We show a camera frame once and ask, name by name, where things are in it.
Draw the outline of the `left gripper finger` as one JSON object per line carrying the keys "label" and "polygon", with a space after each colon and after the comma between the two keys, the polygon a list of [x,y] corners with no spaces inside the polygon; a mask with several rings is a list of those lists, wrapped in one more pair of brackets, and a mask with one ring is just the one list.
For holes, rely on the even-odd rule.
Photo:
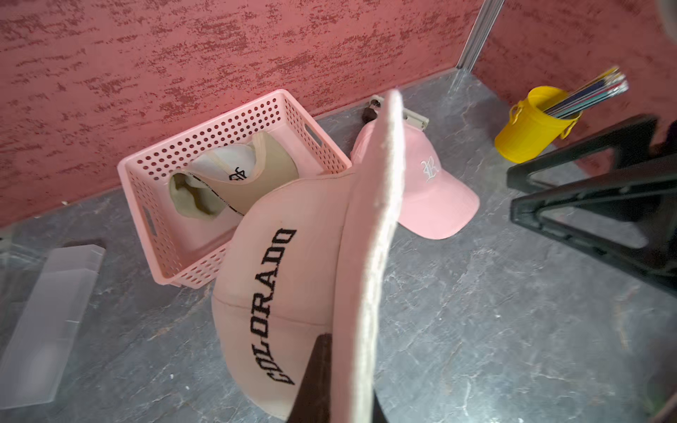
{"label": "left gripper finger", "polygon": [[287,423],[327,423],[331,409],[331,333],[320,335]]}

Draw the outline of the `cream baseball cap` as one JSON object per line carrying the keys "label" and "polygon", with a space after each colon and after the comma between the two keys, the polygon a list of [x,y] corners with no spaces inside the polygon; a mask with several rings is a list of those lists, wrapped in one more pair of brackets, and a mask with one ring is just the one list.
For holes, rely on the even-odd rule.
{"label": "cream baseball cap", "polygon": [[212,296],[227,370],[287,421],[320,335],[331,333],[329,422],[371,422],[382,284],[405,190],[403,99],[384,97],[362,161],[266,194],[227,247]]}

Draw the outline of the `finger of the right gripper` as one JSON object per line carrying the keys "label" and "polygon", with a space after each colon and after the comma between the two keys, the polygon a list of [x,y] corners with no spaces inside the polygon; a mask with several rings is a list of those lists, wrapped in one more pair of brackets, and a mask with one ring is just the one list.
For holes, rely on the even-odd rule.
{"label": "finger of the right gripper", "polygon": [[520,197],[511,221],[676,294],[676,158]]}
{"label": "finger of the right gripper", "polygon": [[605,150],[614,153],[612,170],[647,161],[650,159],[650,144],[658,128],[658,121],[659,118],[655,115],[632,116],[570,146],[511,167],[506,184],[510,189],[523,193],[553,189],[557,184],[539,181],[532,176]]}

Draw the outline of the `pink baseball cap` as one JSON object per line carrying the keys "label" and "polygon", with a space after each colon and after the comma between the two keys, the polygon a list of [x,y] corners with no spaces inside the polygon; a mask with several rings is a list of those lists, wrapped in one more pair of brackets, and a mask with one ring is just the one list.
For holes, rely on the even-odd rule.
{"label": "pink baseball cap", "polygon": [[422,130],[406,123],[404,136],[405,190],[398,223],[426,239],[450,238],[476,215],[479,197],[444,170]]}

